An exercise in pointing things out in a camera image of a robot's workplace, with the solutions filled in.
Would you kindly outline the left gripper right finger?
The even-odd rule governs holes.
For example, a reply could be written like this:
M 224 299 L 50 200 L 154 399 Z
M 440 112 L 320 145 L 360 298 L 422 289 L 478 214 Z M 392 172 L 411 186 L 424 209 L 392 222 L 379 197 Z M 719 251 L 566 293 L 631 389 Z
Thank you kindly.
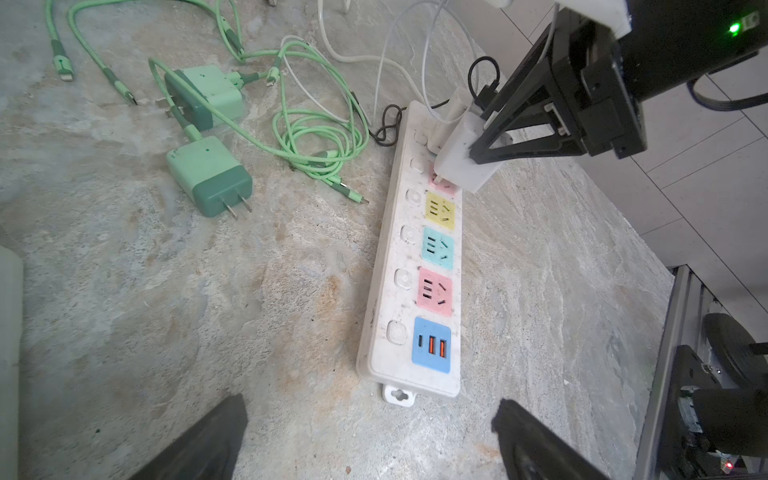
M 514 400 L 500 401 L 491 428 L 509 479 L 607 479 Z

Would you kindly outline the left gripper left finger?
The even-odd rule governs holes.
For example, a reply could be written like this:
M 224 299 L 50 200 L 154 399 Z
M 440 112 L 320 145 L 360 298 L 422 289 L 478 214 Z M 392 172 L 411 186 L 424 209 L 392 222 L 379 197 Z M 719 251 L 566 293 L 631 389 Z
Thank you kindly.
M 247 424 L 243 395 L 230 395 L 130 479 L 231 479 Z

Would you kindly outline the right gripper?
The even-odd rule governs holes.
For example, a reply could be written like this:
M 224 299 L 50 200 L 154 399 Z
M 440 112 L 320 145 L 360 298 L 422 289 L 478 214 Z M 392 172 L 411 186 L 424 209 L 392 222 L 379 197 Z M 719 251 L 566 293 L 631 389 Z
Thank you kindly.
M 625 158 L 648 147 L 643 103 L 730 66 L 767 44 L 764 1 L 619 1 L 629 31 L 606 23 L 596 1 L 562 3 L 551 23 L 501 90 L 484 104 L 496 115 L 469 149 L 479 165 L 514 159 Z M 514 116 L 551 76 L 552 112 Z M 494 147 L 506 133 L 547 125 L 549 136 Z

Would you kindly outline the white square charger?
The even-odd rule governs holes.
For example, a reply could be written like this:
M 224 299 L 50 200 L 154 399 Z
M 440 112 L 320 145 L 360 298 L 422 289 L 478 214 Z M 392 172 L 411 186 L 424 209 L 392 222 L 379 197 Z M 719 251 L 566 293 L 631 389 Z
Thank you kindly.
M 446 140 L 435 160 L 438 177 L 457 187 L 477 193 L 501 168 L 501 162 L 477 164 L 469 156 L 469 149 L 484 132 L 484 121 L 475 113 L 467 112 Z

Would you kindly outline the colourful white power strip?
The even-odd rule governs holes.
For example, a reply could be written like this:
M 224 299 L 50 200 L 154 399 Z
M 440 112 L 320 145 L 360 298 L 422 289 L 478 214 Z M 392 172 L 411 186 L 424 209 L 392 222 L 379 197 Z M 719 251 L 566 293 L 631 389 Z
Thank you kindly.
M 413 101 L 399 129 L 356 370 L 383 399 L 455 398 L 461 373 L 462 193 L 434 170 L 434 120 Z

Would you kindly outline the green charger front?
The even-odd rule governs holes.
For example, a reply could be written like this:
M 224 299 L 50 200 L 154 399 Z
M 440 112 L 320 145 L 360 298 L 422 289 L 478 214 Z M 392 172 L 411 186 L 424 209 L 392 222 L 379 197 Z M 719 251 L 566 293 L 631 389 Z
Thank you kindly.
M 204 137 L 166 155 L 171 175 L 205 217 L 245 204 L 253 192 L 253 179 L 217 137 Z

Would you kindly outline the green charger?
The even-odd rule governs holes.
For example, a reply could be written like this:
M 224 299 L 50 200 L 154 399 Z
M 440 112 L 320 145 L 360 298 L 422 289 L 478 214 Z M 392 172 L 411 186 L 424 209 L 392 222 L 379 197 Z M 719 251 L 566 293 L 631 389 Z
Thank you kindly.
M 238 72 L 225 73 L 215 65 L 205 65 L 178 69 L 174 73 L 180 81 L 166 75 L 166 87 L 184 118 L 198 130 L 210 130 L 221 125 L 222 120 L 206 109 L 189 90 L 194 90 L 230 120 L 236 121 L 244 116 L 246 106 L 241 93 L 244 81 Z
M 253 179 L 217 137 L 204 137 L 166 155 L 171 175 L 205 217 L 245 204 L 253 192 Z

